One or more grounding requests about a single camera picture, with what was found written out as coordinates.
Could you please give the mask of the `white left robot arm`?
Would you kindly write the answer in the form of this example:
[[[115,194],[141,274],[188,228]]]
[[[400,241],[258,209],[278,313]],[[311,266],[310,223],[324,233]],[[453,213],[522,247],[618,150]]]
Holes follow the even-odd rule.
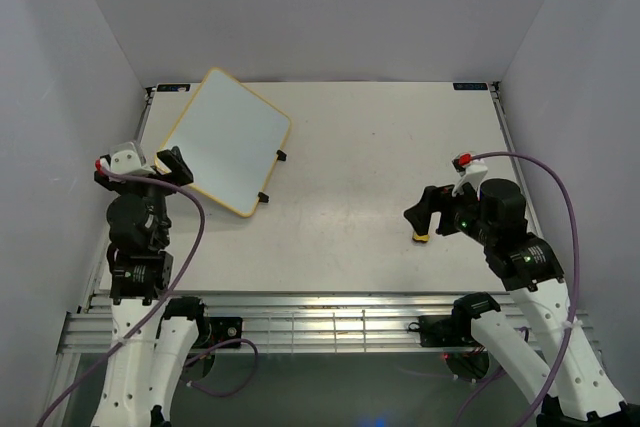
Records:
[[[166,198],[193,175],[178,148],[159,171],[136,141],[111,148],[94,179],[116,193],[107,208],[112,339],[95,426],[168,426],[174,393],[191,346],[205,344],[212,323],[195,297],[166,298],[173,257]]]

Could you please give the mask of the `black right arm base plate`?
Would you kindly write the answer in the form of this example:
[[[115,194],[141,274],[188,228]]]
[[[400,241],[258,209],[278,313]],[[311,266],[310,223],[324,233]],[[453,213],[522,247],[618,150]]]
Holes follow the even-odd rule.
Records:
[[[417,334],[420,346],[425,348],[480,346],[471,336],[470,321],[455,316],[418,316],[407,325],[407,331]]]

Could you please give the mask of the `yellow framed whiteboard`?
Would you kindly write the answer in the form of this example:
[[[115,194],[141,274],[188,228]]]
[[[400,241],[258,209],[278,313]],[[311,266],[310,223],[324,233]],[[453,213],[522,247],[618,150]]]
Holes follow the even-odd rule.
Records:
[[[210,69],[158,148],[177,147],[194,190],[252,216],[291,131],[290,117],[221,68]]]

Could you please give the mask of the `yellow whiteboard eraser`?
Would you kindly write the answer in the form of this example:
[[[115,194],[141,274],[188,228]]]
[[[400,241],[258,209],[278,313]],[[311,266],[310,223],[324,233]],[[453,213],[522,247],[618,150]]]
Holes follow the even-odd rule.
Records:
[[[430,240],[429,234],[418,234],[416,232],[412,235],[412,240],[416,243],[428,243]]]

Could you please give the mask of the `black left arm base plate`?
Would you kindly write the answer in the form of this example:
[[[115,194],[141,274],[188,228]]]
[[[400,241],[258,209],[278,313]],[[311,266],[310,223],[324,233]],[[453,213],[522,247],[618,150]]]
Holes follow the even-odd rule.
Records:
[[[225,349],[239,349],[240,343],[231,340],[240,339],[243,334],[244,319],[242,317],[206,317],[205,331],[200,336],[196,346],[208,348],[219,343],[225,343]]]

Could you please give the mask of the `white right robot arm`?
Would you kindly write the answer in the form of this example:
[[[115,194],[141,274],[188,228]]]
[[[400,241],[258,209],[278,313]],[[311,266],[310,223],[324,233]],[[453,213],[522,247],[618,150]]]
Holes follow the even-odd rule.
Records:
[[[486,292],[457,299],[446,325],[462,344],[485,347],[533,407],[539,426],[636,426],[638,406],[627,402],[607,377],[573,305],[564,271],[551,246],[528,229],[526,200],[518,185],[489,179],[428,186],[404,213],[414,237],[427,237],[439,214],[437,234],[462,233],[478,242],[528,322],[533,350],[509,326],[498,302]]]

